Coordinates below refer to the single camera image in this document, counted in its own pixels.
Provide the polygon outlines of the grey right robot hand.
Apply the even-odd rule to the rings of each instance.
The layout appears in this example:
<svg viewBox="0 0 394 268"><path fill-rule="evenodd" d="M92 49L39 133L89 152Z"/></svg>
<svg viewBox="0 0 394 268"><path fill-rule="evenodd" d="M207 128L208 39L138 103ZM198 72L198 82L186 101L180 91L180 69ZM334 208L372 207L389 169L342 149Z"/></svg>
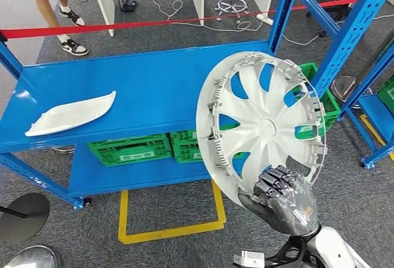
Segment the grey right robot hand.
<svg viewBox="0 0 394 268"><path fill-rule="evenodd" d="M253 193L239 190L239 201L279 233L306 237L320 228L316 199L304 176L284 166L269 166Z"/></svg>

